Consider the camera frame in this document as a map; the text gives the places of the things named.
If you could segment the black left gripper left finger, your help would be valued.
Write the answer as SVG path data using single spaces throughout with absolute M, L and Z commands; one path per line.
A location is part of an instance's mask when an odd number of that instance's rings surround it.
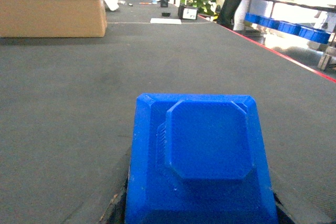
M 121 156 L 112 168 L 112 177 L 108 186 L 108 205 L 98 223 L 124 223 L 125 204 L 128 187 L 130 150 Z

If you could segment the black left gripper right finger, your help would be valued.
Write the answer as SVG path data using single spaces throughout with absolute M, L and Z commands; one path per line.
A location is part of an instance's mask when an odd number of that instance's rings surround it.
M 276 193 L 273 193 L 275 203 L 276 203 L 276 210 L 277 210 L 277 217 L 279 224 L 294 224 L 293 220 L 286 214 L 285 208 L 281 203 L 280 199 L 278 198 Z

